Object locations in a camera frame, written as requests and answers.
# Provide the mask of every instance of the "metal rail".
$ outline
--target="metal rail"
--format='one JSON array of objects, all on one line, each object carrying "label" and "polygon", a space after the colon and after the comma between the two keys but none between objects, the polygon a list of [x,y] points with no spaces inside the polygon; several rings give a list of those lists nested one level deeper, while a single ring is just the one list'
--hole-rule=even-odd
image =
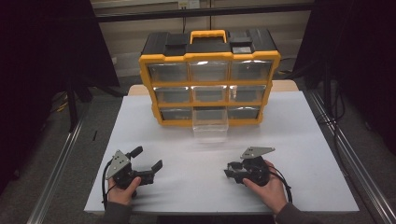
[{"label": "metal rail", "polygon": [[[311,97],[314,100],[316,107],[319,110],[319,113],[323,114],[325,121],[328,122],[328,128],[332,135],[334,135],[335,127],[338,125],[336,122],[329,122],[331,119],[328,117],[325,108],[323,107],[323,100],[320,98],[317,92],[311,92]],[[361,185],[364,187],[366,193],[370,197],[373,205],[375,206],[377,212],[382,217],[384,223],[396,223],[396,216],[393,212],[392,208],[384,193],[379,188],[379,186],[375,183],[375,181],[371,178],[358,155],[355,153],[352,145],[349,144],[347,138],[344,136],[344,133],[337,126],[337,136],[336,142],[343,151],[346,156],[347,161],[351,165],[355,175],[358,177]]]},{"label": "metal rail", "polygon": [[90,104],[86,103],[83,105],[81,118],[79,119],[74,131],[67,136],[66,142],[64,143],[64,148],[62,149],[61,154],[55,163],[52,173],[49,176],[49,180],[47,181],[46,187],[44,187],[44,190],[41,193],[37,203],[35,204],[35,208],[27,221],[28,224],[39,224],[43,222],[44,217],[49,209],[52,197],[58,187],[62,173],[64,172],[64,167],[67,164],[67,160],[69,159],[74,144],[78,138],[83,120],[88,114],[89,108]]},{"label": "metal rail", "polygon": [[153,12],[123,13],[123,14],[101,14],[101,15],[96,15],[95,17],[59,18],[59,19],[49,18],[48,21],[56,21],[56,22],[144,21],[144,20],[188,18],[188,17],[307,11],[317,8],[341,7],[341,6],[342,4],[340,4],[339,1],[329,1],[323,3],[282,4],[282,5],[256,6],[256,7],[209,7],[209,8],[194,8],[194,9],[186,9],[186,10],[177,9],[177,10],[165,10],[165,11],[153,11]]}]

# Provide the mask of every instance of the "storage organizer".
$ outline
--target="storage organizer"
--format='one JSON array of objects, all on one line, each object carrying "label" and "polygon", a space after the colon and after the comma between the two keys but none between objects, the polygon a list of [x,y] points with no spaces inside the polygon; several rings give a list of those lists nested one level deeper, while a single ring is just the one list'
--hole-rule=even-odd
[{"label": "storage organizer", "polygon": [[161,125],[195,134],[262,122],[280,54],[266,29],[153,33],[139,59]]}]

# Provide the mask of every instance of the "carrying handle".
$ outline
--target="carrying handle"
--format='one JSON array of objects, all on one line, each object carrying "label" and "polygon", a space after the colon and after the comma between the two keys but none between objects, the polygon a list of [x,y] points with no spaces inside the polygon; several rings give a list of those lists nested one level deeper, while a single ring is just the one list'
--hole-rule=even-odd
[{"label": "carrying handle", "polygon": [[191,31],[190,44],[194,38],[202,37],[222,37],[224,43],[227,42],[226,34],[224,30],[207,30],[207,31]]}]

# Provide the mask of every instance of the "gray plastic part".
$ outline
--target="gray plastic part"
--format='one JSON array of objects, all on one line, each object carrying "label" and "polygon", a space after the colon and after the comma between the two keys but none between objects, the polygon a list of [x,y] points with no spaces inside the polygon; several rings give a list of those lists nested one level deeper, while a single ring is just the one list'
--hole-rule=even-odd
[{"label": "gray plastic part", "polygon": [[272,151],[275,151],[274,147],[248,147],[247,150],[242,153],[241,159],[253,159]]},{"label": "gray plastic part", "polygon": [[128,157],[126,157],[120,150],[117,150],[116,154],[113,157],[113,160],[111,161],[110,166],[108,167],[106,180],[111,178],[118,171],[120,171],[122,168],[130,163],[131,161],[128,159]]}]

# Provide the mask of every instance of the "sleeve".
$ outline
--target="sleeve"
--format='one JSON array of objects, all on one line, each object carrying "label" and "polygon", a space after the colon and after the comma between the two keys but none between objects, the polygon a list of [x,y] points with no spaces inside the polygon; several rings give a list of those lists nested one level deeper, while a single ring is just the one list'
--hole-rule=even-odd
[{"label": "sleeve", "polygon": [[287,203],[282,210],[280,210],[276,215],[276,222],[278,224],[322,224],[317,217],[303,213],[292,203]]},{"label": "sleeve", "polygon": [[105,215],[97,224],[127,224],[131,214],[130,206],[108,202]]}]

